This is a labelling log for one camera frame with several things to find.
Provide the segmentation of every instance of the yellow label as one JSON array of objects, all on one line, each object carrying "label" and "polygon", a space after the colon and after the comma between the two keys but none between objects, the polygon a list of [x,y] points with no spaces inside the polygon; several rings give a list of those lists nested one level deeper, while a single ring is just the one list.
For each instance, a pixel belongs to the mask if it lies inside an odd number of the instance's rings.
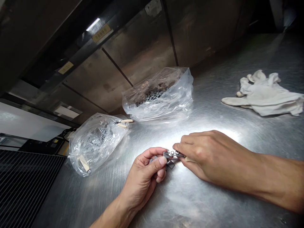
[{"label": "yellow label", "polygon": [[72,64],[70,61],[68,61],[58,72],[61,74],[64,74],[67,72],[74,64]]},{"label": "yellow label", "polygon": [[105,24],[93,37],[93,41],[97,43],[101,38],[103,38],[109,31],[111,31],[111,28],[108,24]]}]

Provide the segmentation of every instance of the fluorescent light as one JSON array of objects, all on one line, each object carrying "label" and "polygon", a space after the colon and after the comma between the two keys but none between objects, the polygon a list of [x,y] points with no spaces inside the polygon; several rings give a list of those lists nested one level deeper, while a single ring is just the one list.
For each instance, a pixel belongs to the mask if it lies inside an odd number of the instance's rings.
[{"label": "fluorescent light", "polygon": [[89,30],[90,30],[98,21],[100,21],[99,18],[97,18],[97,19],[93,22],[93,24],[91,24],[90,27],[88,27],[86,30],[89,31]]}]

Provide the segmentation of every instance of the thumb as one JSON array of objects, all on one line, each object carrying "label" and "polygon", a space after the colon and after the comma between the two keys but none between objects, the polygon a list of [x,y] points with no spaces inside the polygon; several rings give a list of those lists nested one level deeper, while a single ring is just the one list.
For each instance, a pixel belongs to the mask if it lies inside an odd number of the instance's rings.
[{"label": "thumb", "polygon": [[144,172],[148,178],[151,178],[158,170],[161,170],[166,163],[167,159],[164,156],[158,157],[145,167]]}]

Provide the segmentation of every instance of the forearm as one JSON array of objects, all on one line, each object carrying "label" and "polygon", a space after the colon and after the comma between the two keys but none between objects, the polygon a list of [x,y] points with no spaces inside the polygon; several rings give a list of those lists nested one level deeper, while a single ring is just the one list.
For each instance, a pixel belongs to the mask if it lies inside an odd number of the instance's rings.
[{"label": "forearm", "polygon": [[296,213],[304,209],[304,161],[259,155],[262,163],[260,185],[252,194]]},{"label": "forearm", "polygon": [[125,228],[128,227],[136,211],[128,208],[118,196],[90,226],[90,228]]}]

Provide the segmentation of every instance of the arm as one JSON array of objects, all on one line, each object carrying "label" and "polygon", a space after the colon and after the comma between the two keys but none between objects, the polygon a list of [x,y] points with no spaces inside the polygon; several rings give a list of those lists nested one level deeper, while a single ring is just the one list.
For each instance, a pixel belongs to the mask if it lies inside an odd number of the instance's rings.
[{"label": "arm", "polygon": [[181,158],[204,181],[303,212],[304,161],[253,153],[215,130],[183,136],[173,148],[196,161]]},{"label": "arm", "polygon": [[[157,183],[166,177],[167,159],[162,156],[164,151],[167,150],[162,147],[149,148],[135,159],[121,193],[91,228],[128,227],[151,197]],[[149,164],[150,158],[154,156],[158,158]]]}]

